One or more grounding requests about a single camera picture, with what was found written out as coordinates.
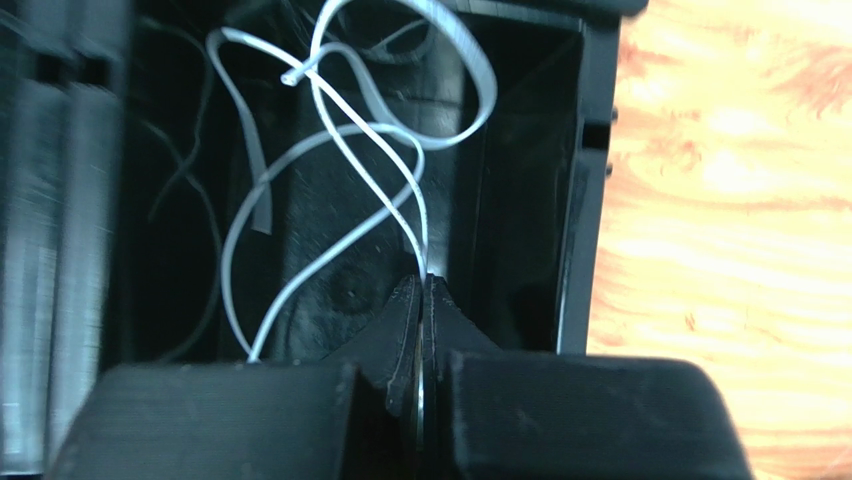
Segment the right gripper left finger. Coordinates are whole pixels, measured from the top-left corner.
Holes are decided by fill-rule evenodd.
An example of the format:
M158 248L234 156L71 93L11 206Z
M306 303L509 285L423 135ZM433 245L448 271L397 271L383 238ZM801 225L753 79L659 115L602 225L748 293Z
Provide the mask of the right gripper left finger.
M420 292L299 366L122 365L95 385L51 479L403 479Z

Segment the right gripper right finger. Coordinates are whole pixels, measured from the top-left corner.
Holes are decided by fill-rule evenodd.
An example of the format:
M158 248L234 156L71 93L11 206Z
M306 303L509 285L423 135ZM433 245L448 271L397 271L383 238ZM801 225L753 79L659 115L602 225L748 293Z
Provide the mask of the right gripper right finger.
M423 440L447 479L748 479L728 408L679 360L504 350L423 290Z

